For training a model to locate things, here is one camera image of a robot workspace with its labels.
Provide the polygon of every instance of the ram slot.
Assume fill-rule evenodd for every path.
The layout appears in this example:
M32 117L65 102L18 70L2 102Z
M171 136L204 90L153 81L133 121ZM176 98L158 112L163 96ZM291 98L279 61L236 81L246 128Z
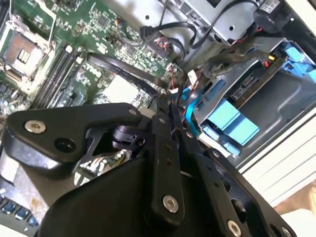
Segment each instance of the ram slot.
M65 49L59 54L30 109L48 107L74 62L75 56Z

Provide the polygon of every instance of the mounting hole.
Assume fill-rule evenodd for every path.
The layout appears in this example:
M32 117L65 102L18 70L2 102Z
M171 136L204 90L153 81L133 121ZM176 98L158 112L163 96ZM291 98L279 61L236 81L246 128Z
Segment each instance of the mounting hole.
M275 233L275 235L277 237L282 237L281 232L277 229L277 227L275 227L274 225L270 224L270 228L273 231L273 233Z
M171 160L170 160L170 159L166 159L166 164L167 164L167 165L172 165Z
M55 140L55 147L63 153L70 153L76 149L76 145L72 140L63 137Z
M143 146L145 144L146 140L144 138L140 138L137 140L137 145L138 146Z
M244 224L247 220L246 209L244 208L242 203L236 199L232 199L232 204L233 204L233 207L236 211L236 214L237 214L240 222L242 222Z
M215 39L217 42L219 42L219 43L221 43L221 42L222 42L222 39L221 39L221 38L219 38L217 35L214 35L214 39Z

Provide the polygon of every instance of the screw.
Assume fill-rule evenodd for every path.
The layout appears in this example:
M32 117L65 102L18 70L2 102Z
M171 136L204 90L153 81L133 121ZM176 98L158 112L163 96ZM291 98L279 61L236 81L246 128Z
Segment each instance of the screw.
M179 210L179 204L174 197L167 195L162 199L163 206L171 213L177 213Z
M159 121L160 121L160 122L162 122L163 124L165 124L165 123L166 123L166 121L165 121L165 120L163 120L162 118L160 118L160 119L159 119Z
M190 132L187 132L187 136L190 137L190 138L193 138L193 134L190 133Z
M227 222L228 229L233 233L236 237L241 237L241 230L235 221L229 220Z
M285 228L284 226L282 226L282 230L283 230L283 232L286 234L287 237L292 237L292 234L290 233L290 231L288 231L287 228Z
M25 129L31 133L41 134L46 131L46 126L43 122L37 120L27 121L24 125Z
M215 155L215 157L219 158L219 154L217 151L213 151L213 155Z
M137 115L136 111L133 110L133 109L129 109L128 111L129 111L132 115Z

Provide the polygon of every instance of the black ram slot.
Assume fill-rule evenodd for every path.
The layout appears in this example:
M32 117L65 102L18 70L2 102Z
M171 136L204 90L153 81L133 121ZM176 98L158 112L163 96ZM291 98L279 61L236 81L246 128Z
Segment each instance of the black ram slot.
M67 93L67 91L69 90L69 87L73 84L74 80L76 79L76 75L78 74L79 70L82 68L84 62L85 61L83 61L80 65L78 65L77 69L71 74L70 80L69 82L67 82L66 88L63 89L61 94L56 99L56 103L54 107L57 107L60 104L61 100L65 97L65 94Z
M46 108L47 103L50 101L50 96L54 95L55 91L51 91L56 88L56 84L65 75L63 72L69 69L69 62L73 62L73 58L70 53L65 49L59 54L55 60L53 66L51 67L44 84L41 86L39 93L37 94L35 100L33 101L30 109L40 109Z
M50 85L50 88L46 93L45 99L42 101L40 105L41 108L47 108L50 102L54 99L56 92L60 88L60 85L63 83L71 66L74 64L75 59L76 58L73 54L67 58L65 64L63 65L63 68L60 70L60 72L54 79L53 83Z

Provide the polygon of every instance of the black cable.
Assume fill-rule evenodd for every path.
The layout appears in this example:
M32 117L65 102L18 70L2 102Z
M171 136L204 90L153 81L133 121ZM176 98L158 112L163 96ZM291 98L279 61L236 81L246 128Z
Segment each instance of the black cable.
M145 91L147 94L151 96L158 95L158 92L145 81L133 76L132 74L112 64L111 62L107 61L106 58L99 56L100 55L94 55L93 53L89 53L87 55L87 61L121 76L122 78L134 84L135 86L141 88L143 91Z
M175 104L178 105L179 104L179 101L181 99L181 96L183 94L183 89L184 89L184 83L183 81L180 83L180 86L179 86L179 89L178 89L178 94L177 94L177 97L176 97L176 100L175 100Z
M229 65L227 67L211 71L211 72L209 72L209 76L210 77L218 77L220 75L223 75L223 74L231 72L232 70L238 68L239 66L240 66L239 63L235 63L235 64Z
M254 0L235 0L231 3L229 3L228 5L226 5L223 10L219 13L219 15L215 18L215 20L213 21L213 23L211 24L211 26L208 28L208 30L205 32L204 36L194 44L196 37L197 37L197 30L195 28L194 25L189 24L187 22L173 22L173 23L168 23L165 25L160 25L157 27L150 27L150 26L144 26L140 28L140 35L142 38L146 38L152 34L154 34L155 32L158 31L162 31L162 30L166 30L166 29L170 29L170 28L175 28L175 27L183 27L183 28L187 28L190 29L191 31L193 31L194 35L193 37L190 39L189 42L189 46L192 49L197 49L200 48L202 46L202 44L204 44L204 42L207 40L208 36L210 35L211 31L213 30L215 24L217 23L217 21L222 17L222 15L227 12L229 9L231 9L233 6L236 6L240 3L245 3L245 2L249 2L252 3L256 6L258 6L258 3Z
M168 84L164 81L162 81L159 78L156 78L152 75L150 75L149 73L146 73L138 68L135 68L125 62L122 62L118 59L106 56L106 55L101 55L101 54L97 54L97 53L88 53L88 61L96 64L100 67L103 67L103 62L107 62L110 63L116 67L119 67L120 69L123 69L126 72L129 72L131 74L134 74L137 77L143 78L145 80L148 80L149 82L155 84L156 86L159 86L163 89L167 89L168 88Z
M176 38L167 38L167 47L169 45L174 45L175 47L177 47L179 50L180 50L180 55L179 55L179 62L178 63L181 63L183 60L184 60L184 57L186 56L186 51L184 49L184 46L183 44Z
M261 63L264 63L269 59L269 56L270 55L268 53L260 51L260 50L250 52L244 56L240 56L240 55L236 55L232 53L218 54L207 60L206 66L203 68L203 74L209 78L213 76L211 69L217 65L220 65L223 63L234 63L234 64L246 63L253 58L257 58Z

